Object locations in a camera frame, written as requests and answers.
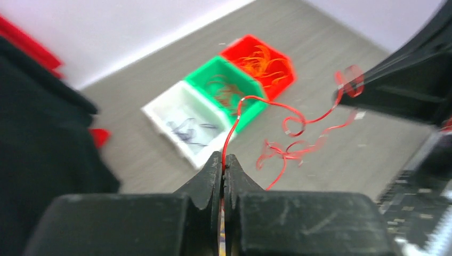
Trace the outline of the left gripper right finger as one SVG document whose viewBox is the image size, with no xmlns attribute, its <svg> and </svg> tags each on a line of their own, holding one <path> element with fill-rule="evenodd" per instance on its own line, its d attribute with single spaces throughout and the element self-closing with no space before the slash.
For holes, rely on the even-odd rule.
<svg viewBox="0 0 452 256">
<path fill-rule="evenodd" d="M 226 255 L 397 255 L 376 204 L 337 191 L 265 191 L 224 162 Z"/>
</svg>

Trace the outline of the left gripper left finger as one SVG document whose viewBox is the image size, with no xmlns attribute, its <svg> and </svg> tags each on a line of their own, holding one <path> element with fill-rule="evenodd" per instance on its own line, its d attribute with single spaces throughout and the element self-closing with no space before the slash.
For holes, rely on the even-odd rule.
<svg viewBox="0 0 452 256">
<path fill-rule="evenodd" d="M 24 255 L 218 255 L 220 160 L 169 194 L 57 197 Z"/>
</svg>

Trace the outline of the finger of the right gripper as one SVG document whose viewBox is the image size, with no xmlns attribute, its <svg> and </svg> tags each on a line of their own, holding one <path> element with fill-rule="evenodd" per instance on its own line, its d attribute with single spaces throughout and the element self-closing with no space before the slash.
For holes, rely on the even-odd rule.
<svg viewBox="0 0 452 256">
<path fill-rule="evenodd" d="M 408 43 L 351 83 L 340 104 L 442 126 L 451 118 L 451 1 Z"/>
</svg>

